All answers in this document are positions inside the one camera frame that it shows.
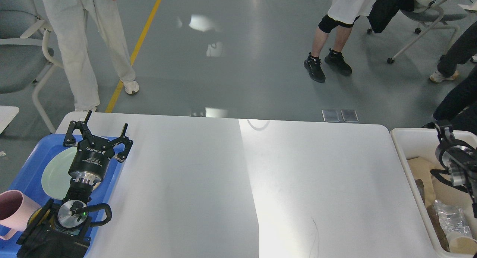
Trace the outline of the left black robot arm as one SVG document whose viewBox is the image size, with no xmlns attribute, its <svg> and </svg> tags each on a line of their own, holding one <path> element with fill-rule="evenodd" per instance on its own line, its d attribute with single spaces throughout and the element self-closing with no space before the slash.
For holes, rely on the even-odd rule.
<svg viewBox="0 0 477 258">
<path fill-rule="evenodd" d="M 17 240 L 17 257 L 83 258 L 91 243 L 88 231 L 112 219 L 110 205 L 92 204 L 91 195 L 94 187 L 105 180 L 110 161 L 126 160 L 133 141 L 127 136 L 127 123 L 114 139 L 92 134 L 87 125 L 91 114 L 88 111 L 84 120 L 70 122 L 63 141 L 63 146 L 75 149 L 67 166 L 68 190 L 33 213 Z"/>
</svg>

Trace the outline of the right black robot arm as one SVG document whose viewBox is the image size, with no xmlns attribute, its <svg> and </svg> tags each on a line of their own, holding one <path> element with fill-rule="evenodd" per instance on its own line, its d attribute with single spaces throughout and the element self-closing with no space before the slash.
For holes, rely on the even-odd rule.
<svg viewBox="0 0 477 258">
<path fill-rule="evenodd" d="M 435 155 L 443 169 L 432 169 L 441 183 L 466 192 L 472 200 L 474 217 L 477 217 L 477 158 L 476 149 L 453 134 L 453 126 L 447 120 L 434 122 L 439 140 Z"/>
</svg>

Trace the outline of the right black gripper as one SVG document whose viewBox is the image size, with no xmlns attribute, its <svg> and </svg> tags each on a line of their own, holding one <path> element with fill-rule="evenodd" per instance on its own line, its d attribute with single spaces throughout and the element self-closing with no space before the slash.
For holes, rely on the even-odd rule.
<svg viewBox="0 0 477 258">
<path fill-rule="evenodd" d="M 450 121 L 446 119 L 438 120 L 434 122 L 434 125 L 435 129 L 437 130 L 437 137 L 440 143 L 436 148 L 435 155 L 443 168 L 449 168 L 450 160 L 447 157 L 444 158 L 445 152 L 447 152 L 449 149 L 460 149 L 470 156 L 474 156 L 474 148 L 470 144 L 460 139 L 454 139 L 454 129 Z"/>
</svg>

